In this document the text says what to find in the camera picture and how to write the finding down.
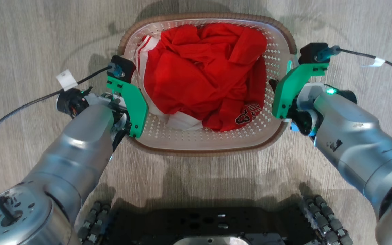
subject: red clothing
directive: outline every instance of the red clothing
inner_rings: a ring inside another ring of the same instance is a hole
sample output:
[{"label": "red clothing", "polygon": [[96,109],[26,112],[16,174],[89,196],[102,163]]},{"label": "red clothing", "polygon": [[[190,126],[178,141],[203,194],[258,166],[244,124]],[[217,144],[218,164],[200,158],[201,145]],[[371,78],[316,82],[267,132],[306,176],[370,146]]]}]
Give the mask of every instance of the red clothing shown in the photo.
[{"label": "red clothing", "polygon": [[164,31],[148,52],[146,93],[164,114],[182,112],[221,132],[242,127],[264,105],[266,46],[260,31],[225,23]]}]

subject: white fabric trim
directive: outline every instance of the white fabric trim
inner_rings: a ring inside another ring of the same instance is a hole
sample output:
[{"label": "white fabric trim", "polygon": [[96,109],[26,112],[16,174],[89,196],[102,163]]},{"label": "white fabric trim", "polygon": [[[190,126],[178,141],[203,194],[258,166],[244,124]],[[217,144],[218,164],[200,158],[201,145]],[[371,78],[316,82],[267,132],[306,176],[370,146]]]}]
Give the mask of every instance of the white fabric trim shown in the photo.
[{"label": "white fabric trim", "polygon": [[143,96],[146,99],[146,103],[148,103],[149,112],[154,115],[157,115],[160,121],[163,121],[166,126],[177,129],[177,130],[198,130],[202,128],[202,121],[197,120],[196,118],[187,115],[185,113],[177,112],[173,115],[166,115],[158,109],[158,107],[154,104],[151,98],[148,96],[148,93],[145,89],[144,78],[146,71],[146,63],[148,62],[148,52],[153,50],[159,40],[146,36],[145,40],[140,44],[140,46],[135,51],[136,53],[136,62],[135,65],[137,67],[138,74],[140,76],[140,87],[142,88]]}]

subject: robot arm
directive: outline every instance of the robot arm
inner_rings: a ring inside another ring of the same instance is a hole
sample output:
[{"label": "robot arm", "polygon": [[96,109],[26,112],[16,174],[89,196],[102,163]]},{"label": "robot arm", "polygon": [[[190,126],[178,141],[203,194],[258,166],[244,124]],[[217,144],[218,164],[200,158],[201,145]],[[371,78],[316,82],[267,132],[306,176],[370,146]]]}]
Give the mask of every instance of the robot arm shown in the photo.
[{"label": "robot arm", "polygon": [[375,116],[338,94],[321,93],[314,108],[322,118],[315,146],[372,204],[376,240],[391,245],[392,138]]},{"label": "robot arm", "polygon": [[114,56],[110,66],[107,84],[119,95],[91,88],[59,95],[57,110],[73,120],[22,182],[0,194],[0,245],[81,244],[73,228],[81,206],[123,137],[140,137],[147,114],[130,84],[134,64]]},{"label": "robot arm", "polygon": [[0,194],[0,245],[80,244],[73,225],[113,153],[114,121],[109,107],[86,108],[22,182]]},{"label": "robot arm", "polygon": [[[299,73],[295,79],[290,74],[280,82],[271,81],[273,114],[290,118],[292,127],[309,136],[341,176],[368,199],[378,222],[377,242],[392,245],[392,138],[381,130],[375,116],[356,105],[351,91],[327,90],[320,83],[304,85],[309,76],[324,74],[329,58],[317,57],[327,47],[322,43],[305,46],[299,59],[299,68],[305,71],[291,71]],[[291,84],[299,89],[290,89]]]}]

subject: brown basket rim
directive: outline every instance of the brown basket rim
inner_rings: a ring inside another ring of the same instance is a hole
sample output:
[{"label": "brown basket rim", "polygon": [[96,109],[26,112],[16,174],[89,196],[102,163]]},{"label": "brown basket rim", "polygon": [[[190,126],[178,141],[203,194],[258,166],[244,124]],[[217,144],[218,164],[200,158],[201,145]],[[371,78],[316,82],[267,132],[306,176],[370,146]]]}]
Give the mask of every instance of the brown basket rim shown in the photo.
[{"label": "brown basket rim", "polygon": [[[184,13],[184,14],[169,14],[169,15],[161,15],[151,17],[145,20],[141,20],[134,25],[132,25],[128,31],[125,32],[122,39],[120,40],[118,47],[118,55],[123,55],[125,52],[126,44],[129,38],[140,28],[143,26],[164,22],[164,21],[177,21],[177,20],[188,20],[188,19],[225,19],[225,20],[246,20],[246,21],[255,21],[264,24],[268,24],[278,29],[280,33],[285,38],[290,54],[297,54],[297,47],[294,41],[293,35],[291,32],[279,21],[260,15],[254,14],[240,14],[240,13]],[[260,143],[256,146],[242,147],[242,148],[234,148],[234,149],[226,149],[226,150],[168,150],[168,149],[157,149],[153,147],[146,146],[134,138],[129,138],[129,141],[137,146],[139,149],[144,150],[148,153],[153,154],[162,154],[162,155],[186,155],[186,156],[208,156],[208,155],[223,155],[226,153],[239,153],[239,152],[249,152],[249,151],[257,151],[268,146],[271,146],[275,143],[282,135],[282,133],[287,128],[286,122],[281,122],[276,132],[266,141]]]}]

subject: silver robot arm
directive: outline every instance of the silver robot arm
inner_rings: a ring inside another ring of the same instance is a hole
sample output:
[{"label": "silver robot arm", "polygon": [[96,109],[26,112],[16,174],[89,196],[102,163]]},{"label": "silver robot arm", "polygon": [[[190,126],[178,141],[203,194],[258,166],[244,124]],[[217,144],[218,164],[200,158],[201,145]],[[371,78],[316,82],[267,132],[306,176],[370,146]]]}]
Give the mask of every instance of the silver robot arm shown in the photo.
[{"label": "silver robot arm", "polygon": [[16,186],[0,194],[0,245],[79,245],[73,226],[113,153],[115,124],[87,107]]},{"label": "silver robot arm", "polygon": [[392,245],[392,138],[375,116],[339,94],[320,93],[313,110],[314,145],[372,204],[377,242]]}]

